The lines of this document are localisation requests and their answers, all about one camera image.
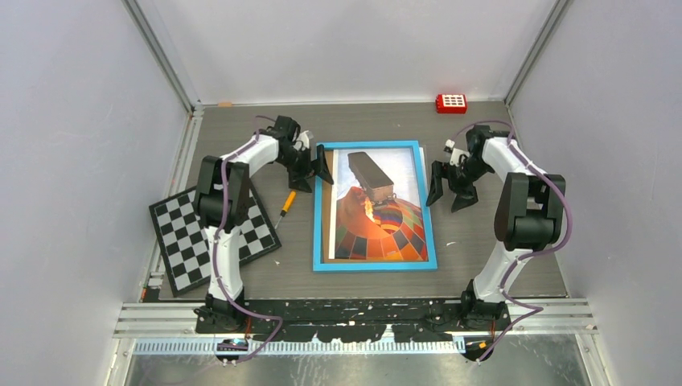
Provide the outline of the orange handled screwdriver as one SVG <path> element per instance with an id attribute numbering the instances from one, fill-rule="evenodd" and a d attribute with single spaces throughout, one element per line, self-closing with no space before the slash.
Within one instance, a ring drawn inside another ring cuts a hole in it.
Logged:
<path id="1" fill-rule="evenodd" d="M 278 217 L 278 219 L 277 219 L 277 222 L 276 222 L 276 224 L 274 225 L 274 228 L 275 228 L 275 229 L 278 228 L 278 226 L 279 226 L 279 224 L 281 223 L 281 221 L 284 219 L 284 217 L 285 217 L 285 216 L 288 214 L 288 212 L 290 211 L 290 208 L 291 208 L 292 204 L 293 204 L 294 201 L 295 201 L 296 195 L 297 195 L 297 192 L 296 192 L 295 190 L 291 190 L 291 191 L 290 191 L 290 193 L 289 193 L 289 195 L 288 195 L 288 197 L 287 197 L 285 203 L 283 204 L 283 206 L 282 206 L 282 208 L 281 208 L 281 210 L 280 210 L 280 215 L 279 215 L 279 217 Z"/>

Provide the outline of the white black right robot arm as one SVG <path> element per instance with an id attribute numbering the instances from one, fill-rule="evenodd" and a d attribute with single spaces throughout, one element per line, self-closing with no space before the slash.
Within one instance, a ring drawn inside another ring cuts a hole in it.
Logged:
<path id="1" fill-rule="evenodd" d="M 486 174 L 503 182 L 494 218 L 495 247 L 483 270 L 462 292 L 456 320 L 470 330 L 506 318 L 508 290 L 533 257 L 558 241 L 565 210 L 565 178 L 536 166 L 520 149 L 513 132 L 493 130 L 489 122 L 465 131 L 466 149 L 446 141 L 446 161 L 431 165 L 426 204 L 436 203 L 449 189 L 451 212 L 479 201 L 475 183 Z"/>

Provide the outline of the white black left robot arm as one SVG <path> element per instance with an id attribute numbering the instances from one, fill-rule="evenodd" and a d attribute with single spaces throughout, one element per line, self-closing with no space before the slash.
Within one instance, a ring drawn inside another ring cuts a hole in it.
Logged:
<path id="1" fill-rule="evenodd" d="M 310 179 L 333 183 L 324 145 L 292 117 L 278 116 L 272 125 L 257 129 L 236 150 L 203 158 L 195 187 L 193 208 L 205 231 L 210 261 L 210 284 L 205 303 L 196 309 L 201 322 L 240 331 L 247 318 L 259 318 L 244 304 L 240 275 L 239 235 L 245 225 L 252 176 L 262 167 L 285 167 L 291 190 L 311 192 Z"/>

